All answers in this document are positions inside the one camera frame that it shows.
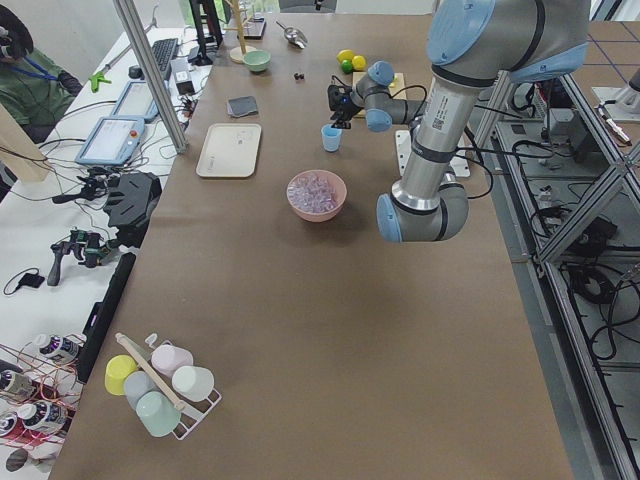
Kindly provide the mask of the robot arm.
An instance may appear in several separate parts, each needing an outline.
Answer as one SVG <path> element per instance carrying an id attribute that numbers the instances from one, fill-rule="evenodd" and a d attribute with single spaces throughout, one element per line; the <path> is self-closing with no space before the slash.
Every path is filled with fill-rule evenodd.
<path id="1" fill-rule="evenodd" d="M 328 88 L 332 125 L 347 129 L 364 112 L 383 132 L 412 126 L 403 175 L 379 196 L 377 224 L 389 242 L 442 241 L 464 226 L 469 200 L 450 161 L 480 92 L 499 72 L 515 83 L 557 78 L 580 68 L 588 45 L 588 1 L 444 1 L 429 29 L 434 83 L 427 100 L 389 92 L 395 72 L 377 61 L 355 86 Z"/>

